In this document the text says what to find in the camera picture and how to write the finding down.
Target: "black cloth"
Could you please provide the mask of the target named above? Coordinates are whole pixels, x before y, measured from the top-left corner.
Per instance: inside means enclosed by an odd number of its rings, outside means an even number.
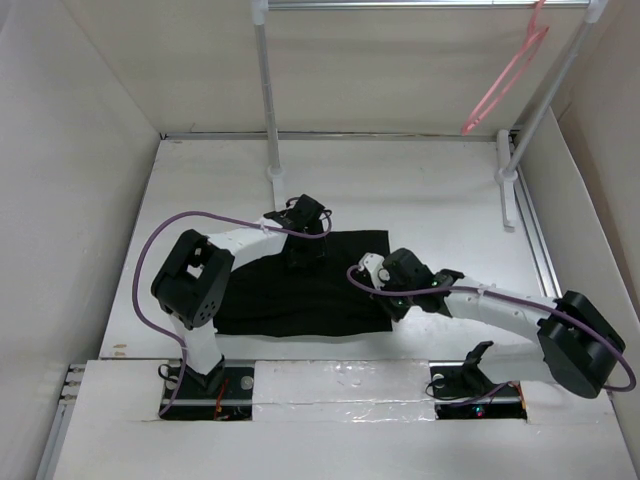
[[[338,337],[391,331],[389,315],[346,278],[365,253],[389,255],[388,232],[331,232],[326,259],[310,270],[287,269],[282,254],[235,270],[215,317],[218,332]]]

